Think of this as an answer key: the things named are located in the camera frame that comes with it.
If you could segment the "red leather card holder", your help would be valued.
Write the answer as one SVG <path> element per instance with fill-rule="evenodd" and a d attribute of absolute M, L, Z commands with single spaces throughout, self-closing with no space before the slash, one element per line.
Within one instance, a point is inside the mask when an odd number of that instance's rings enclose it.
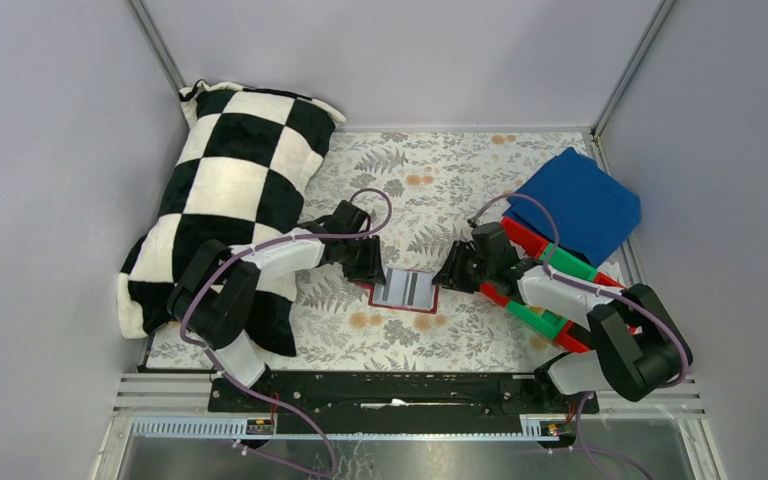
<path fill-rule="evenodd" d="M 359 283 L 368 292 L 368 305 L 398 311 L 433 314 L 438 309 L 438 285 L 431 272 L 384 268 L 384 284 Z"/>

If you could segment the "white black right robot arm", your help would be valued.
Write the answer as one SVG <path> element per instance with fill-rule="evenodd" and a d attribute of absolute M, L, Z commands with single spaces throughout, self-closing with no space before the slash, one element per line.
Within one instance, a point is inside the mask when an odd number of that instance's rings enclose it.
<path fill-rule="evenodd" d="M 434 285 L 476 293 L 488 284 L 509 300 L 572 320 L 589 334 L 588 351 L 562 354 L 535 371 L 549 393 L 569 397 L 612 390 L 636 402 L 685 380 L 692 354 L 651 287 L 637 283 L 622 289 L 565 274 L 546 258 L 520 255 L 498 223 L 477 226 L 471 235 L 453 243 Z"/>

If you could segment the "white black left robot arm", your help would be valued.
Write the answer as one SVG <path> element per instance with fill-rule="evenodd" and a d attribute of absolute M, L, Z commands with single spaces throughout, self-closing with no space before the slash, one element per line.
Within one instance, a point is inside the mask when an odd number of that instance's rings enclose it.
<path fill-rule="evenodd" d="M 267 366 L 246 328 L 257 288 L 298 271 L 338 264 L 354 283 L 385 284 L 381 239 L 370 215 L 343 200 L 334 212 L 249 245 L 203 243 L 166 304 L 183 340 L 202 348 L 235 385 L 254 385 Z"/>

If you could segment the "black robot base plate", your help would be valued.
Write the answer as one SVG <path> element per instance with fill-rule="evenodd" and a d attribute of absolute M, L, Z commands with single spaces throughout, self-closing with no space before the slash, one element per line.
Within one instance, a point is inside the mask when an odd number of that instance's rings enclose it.
<path fill-rule="evenodd" d="M 523 415 L 565 420 L 579 396 L 553 393 L 531 374 L 272 371 L 248 395 L 229 380 L 211 383 L 211 413 L 263 414 L 280 434 L 312 428 L 266 397 L 307 414 L 327 435 L 520 434 Z"/>

